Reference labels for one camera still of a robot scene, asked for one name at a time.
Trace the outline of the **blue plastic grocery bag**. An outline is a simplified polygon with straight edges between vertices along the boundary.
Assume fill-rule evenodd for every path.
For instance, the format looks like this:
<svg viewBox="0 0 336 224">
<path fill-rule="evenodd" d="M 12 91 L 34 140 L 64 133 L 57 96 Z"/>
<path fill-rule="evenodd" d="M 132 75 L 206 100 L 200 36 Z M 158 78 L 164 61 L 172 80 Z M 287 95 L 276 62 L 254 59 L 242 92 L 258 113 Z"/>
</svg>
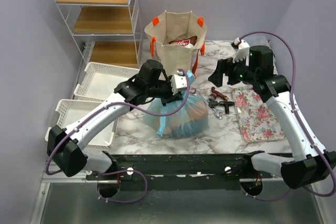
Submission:
<svg viewBox="0 0 336 224">
<path fill-rule="evenodd" d="M 143 115 L 143 122 L 161 137 L 186 138 L 209 128 L 208 109 L 202 97 L 190 93 L 184 106 L 169 116 Z"/>
</svg>

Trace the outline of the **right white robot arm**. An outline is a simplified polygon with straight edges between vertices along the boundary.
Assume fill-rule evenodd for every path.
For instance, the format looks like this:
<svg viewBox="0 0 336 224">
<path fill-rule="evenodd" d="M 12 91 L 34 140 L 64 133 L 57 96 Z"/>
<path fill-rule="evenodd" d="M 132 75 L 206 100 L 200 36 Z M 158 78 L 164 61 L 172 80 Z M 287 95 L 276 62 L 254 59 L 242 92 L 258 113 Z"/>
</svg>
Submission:
<svg viewBox="0 0 336 224">
<path fill-rule="evenodd" d="M 242 173 L 249 178 L 259 172 L 281 177 L 291 189 L 297 189 L 331 176 L 335 179 L 335 152 L 329 152 L 313 134 L 302 116 L 293 95 L 293 86 L 283 75 L 274 74 L 273 52 L 267 46 L 240 44 L 234 46 L 235 55 L 220 59 L 208 80 L 216 87 L 240 82 L 251 84 L 263 103 L 275 115 L 283 130 L 292 158 L 256 151 L 245 156 Z"/>
</svg>

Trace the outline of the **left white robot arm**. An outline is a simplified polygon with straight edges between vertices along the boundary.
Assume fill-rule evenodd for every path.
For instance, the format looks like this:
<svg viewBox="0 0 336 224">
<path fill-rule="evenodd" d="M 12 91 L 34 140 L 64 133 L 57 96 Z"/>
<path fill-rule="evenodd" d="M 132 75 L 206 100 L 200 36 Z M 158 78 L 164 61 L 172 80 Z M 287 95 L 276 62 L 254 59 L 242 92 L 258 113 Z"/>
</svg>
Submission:
<svg viewBox="0 0 336 224">
<path fill-rule="evenodd" d="M 54 162 L 59 171 L 67 177 L 72 177 L 82 170 L 90 170 L 99 173 L 104 179 L 112 179 L 117 171 L 116 160 L 104 151 L 99 154 L 86 153 L 85 148 L 91 140 L 132 109 L 149 114 L 149 111 L 140 107 L 148 98 L 159 98 L 164 103 L 181 100 L 181 105 L 175 109 L 175 112 L 178 112 L 187 101 L 187 97 L 182 96 L 182 91 L 189 90 L 190 78 L 187 71 L 179 68 L 175 74 L 168 76 L 160 62 L 147 60 L 137 74 L 119 83 L 114 91 L 87 115 L 65 128 L 55 125 L 50 129 L 46 174 L 54 174 L 49 170 L 50 163 Z"/>
</svg>

